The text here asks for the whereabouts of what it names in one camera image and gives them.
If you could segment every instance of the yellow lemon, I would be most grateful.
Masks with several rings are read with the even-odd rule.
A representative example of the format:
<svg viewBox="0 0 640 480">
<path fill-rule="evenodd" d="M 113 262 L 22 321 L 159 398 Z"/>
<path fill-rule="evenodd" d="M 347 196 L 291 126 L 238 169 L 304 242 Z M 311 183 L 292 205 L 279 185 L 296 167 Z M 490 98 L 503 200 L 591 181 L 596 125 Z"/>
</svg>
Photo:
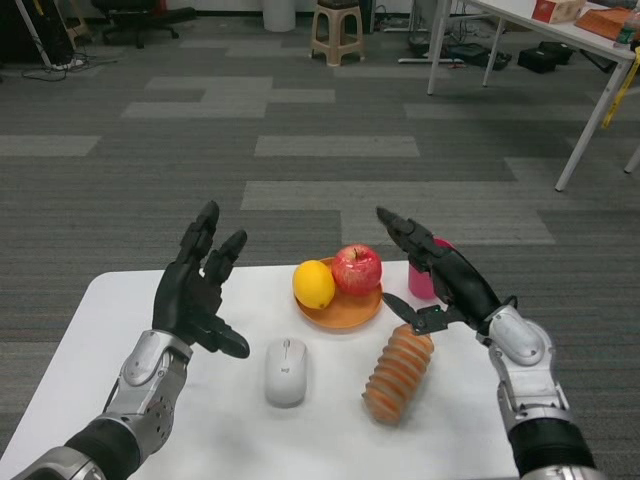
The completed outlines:
<svg viewBox="0 0 640 480">
<path fill-rule="evenodd" d="M 293 293 L 305 307 L 327 308 L 336 293 L 331 269 L 318 260 L 300 264 L 293 274 Z"/>
</svg>

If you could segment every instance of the white computer mouse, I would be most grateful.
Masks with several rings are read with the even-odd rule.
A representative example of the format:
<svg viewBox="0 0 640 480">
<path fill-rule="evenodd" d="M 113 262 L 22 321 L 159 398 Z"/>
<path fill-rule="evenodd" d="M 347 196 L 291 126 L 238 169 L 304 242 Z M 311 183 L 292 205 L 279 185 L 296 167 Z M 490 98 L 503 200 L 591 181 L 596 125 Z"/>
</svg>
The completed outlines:
<svg viewBox="0 0 640 480">
<path fill-rule="evenodd" d="M 307 347 L 295 338 L 269 344 L 265 371 L 267 400 L 278 407 L 293 407 L 307 391 Z"/>
</svg>

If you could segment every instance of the white desk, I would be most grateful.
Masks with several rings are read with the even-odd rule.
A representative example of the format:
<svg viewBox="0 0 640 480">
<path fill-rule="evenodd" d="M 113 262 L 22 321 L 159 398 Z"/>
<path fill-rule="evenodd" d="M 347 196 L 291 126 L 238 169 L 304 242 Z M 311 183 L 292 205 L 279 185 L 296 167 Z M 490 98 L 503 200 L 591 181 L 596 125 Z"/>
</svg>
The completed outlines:
<svg viewBox="0 0 640 480">
<path fill-rule="evenodd" d="M 399 320 L 386 308 L 361 329 L 316 329 L 292 298 L 294 267 L 234 270 L 220 315 L 251 344 L 238 360 L 196 347 L 165 447 L 137 480 L 498 479 L 517 472 L 487 351 L 464 325 L 438 333 L 427 379 L 400 428 L 370 420 L 360 394 Z M 0 461 L 0 478 L 63 444 L 99 413 L 120 365 L 149 328 L 161 272 L 108 273 L 90 285 Z M 407 263 L 384 265 L 385 289 L 405 298 Z M 414 306 L 424 305 L 419 301 Z M 269 406 L 267 344 L 293 336 L 309 348 L 307 398 Z"/>
<path fill-rule="evenodd" d="M 531 30 L 554 38 L 555 40 L 564 42 L 575 48 L 587 50 L 614 62 L 618 62 L 616 69 L 611 75 L 609 83 L 602 93 L 600 100 L 598 100 L 598 103 L 596 104 L 596 107 L 591 114 L 591 118 L 589 118 L 589 121 L 587 122 L 587 125 L 585 126 L 582 135 L 580 136 L 580 139 L 578 140 L 578 143 L 576 144 L 576 147 L 574 148 L 573 153 L 571 154 L 571 157 L 569 158 L 569 161 L 564 168 L 564 171 L 562 172 L 560 178 L 558 179 L 558 182 L 556 183 L 556 190 L 564 190 L 567 183 L 569 182 L 569 179 L 571 178 L 571 175 L 573 174 L 573 171 L 578 165 L 578 162 L 580 162 L 582 154 L 589 145 L 593 133 L 600 124 L 602 117 L 613 103 L 615 95 L 620 89 L 626 73 L 635 60 L 635 54 L 630 50 L 615 49 L 613 48 L 613 42 L 611 40 L 607 40 L 604 37 L 587 32 L 586 30 L 576 27 L 573 23 L 570 22 L 551 25 L 548 23 L 533 20 L 531 18 L 531 15 L 533 14 L 536 0 L 464 0 L 464 2 L 468 3 L 469 5 L 473 5 L 474 7 L 477 7 L 487 13 L 496 15 L 500 18 L 496 38 L 493 43 L 493 49 L 489 60 L 489 65 L 487 66 L 484 77 L 484 86 L 487 86 L 489 74 L 493 70 L 493 64 L 495 62 L 498 49 L 499 37 L 504 30 L 505 20 L 523 25 L 527 28 L 530 28 Z M 429 87 L 427 90 L 427 93 L 429 95 L 432 95 L 435 90 L 436 71 L 440 56 L 439 52 L 442 50 L 442 41 L 445 34 L 446 18 L 442 14 L 442 12 L 448 12 L 451 9 L 451 0 L 441 0 L 441 3 L 443 5 L 442 8 L 438 10 L 439 17 L 436 18 L 433 24 L 433 28 L 437 31 L 437 34 L 435 35 L 435 45 L 434 49 L 432 50 L 434 57 L 433 68 L 431 69 L 431 76 L 429 78 Z M 587 10 L 592 8 L 602 9 L 605 7 L 587 3 L 587 6 L 585 7 L 585 9 L 583 9 L 583 12 L 586 12 Z"/>
</svg>

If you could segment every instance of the red box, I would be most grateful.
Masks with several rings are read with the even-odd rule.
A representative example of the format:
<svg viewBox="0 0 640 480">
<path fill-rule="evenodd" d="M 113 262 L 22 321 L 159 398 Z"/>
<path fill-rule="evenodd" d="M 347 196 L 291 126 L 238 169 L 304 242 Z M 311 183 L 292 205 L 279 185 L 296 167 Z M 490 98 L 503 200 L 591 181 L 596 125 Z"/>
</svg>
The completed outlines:
<svg viewBox="0 0 640 480">
<path fill-rule="evenodd" d="M 573 22 L 585 3 L 586 0 L 538 0 L 531 18 L 544 23 Z"/>
</svg>

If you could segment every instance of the trash can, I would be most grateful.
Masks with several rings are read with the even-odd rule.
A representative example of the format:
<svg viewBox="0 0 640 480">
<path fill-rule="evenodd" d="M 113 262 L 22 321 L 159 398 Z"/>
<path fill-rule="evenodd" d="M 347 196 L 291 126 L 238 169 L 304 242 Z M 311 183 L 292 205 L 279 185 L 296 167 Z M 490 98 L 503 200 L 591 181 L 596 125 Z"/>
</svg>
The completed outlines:
<svg viewBox="0 0 640 480">
<path fill-rule="evenodd" d="M 262 0 L 264 28 L 270 32 L 288 32 L 296 28 L 295 0 Z"/>
</svg>

